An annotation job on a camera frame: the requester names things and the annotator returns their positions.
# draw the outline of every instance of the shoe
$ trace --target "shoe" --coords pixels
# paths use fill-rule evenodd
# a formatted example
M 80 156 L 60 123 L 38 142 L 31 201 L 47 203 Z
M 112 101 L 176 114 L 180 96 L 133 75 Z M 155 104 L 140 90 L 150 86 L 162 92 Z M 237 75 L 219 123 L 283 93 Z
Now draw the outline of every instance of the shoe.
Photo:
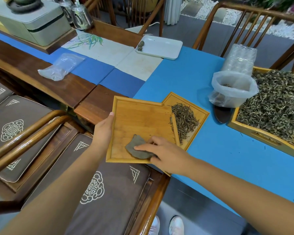
M 169 235 L 184 235 L 184 224 L 180 216 L 174 216 L 169 225 Z
M 159 230 L 160 230 L 160 220 L 158 216 L 156 216 L 154 220 L 152 221 L 152 225 L 149 229 L 148 235 L 158 235 Z

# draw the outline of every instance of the clear plastic bag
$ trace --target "clear plastic bag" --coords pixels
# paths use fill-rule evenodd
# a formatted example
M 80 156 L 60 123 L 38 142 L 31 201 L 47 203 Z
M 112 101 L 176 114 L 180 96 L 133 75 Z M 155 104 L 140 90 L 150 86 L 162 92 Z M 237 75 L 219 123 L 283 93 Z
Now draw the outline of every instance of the clear plastic bag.
M 236 108 L 259 92 L 256 81 L 249 75 L 232 71 L 213 74 L 214 90 L 208 96 L 216 106 Z
M 45 69 L 39 69 L 38 73 L 45 78 L 60 81 L 84 59 L 74 54 L 61 54 L 53 65 Z

